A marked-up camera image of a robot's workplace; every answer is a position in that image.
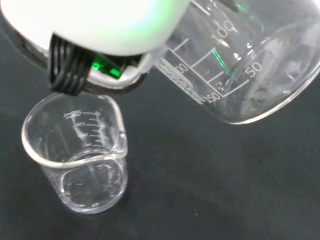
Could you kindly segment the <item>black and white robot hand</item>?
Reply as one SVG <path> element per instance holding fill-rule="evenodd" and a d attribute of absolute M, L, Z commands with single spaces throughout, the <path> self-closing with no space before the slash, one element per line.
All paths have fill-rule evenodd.
<path fill-rule="evenodd" d="M 1 30 L 47 71 L 49 89 L 77 96 L 136 89 L 166 51 L 187 0 L 3 0 Z"/>

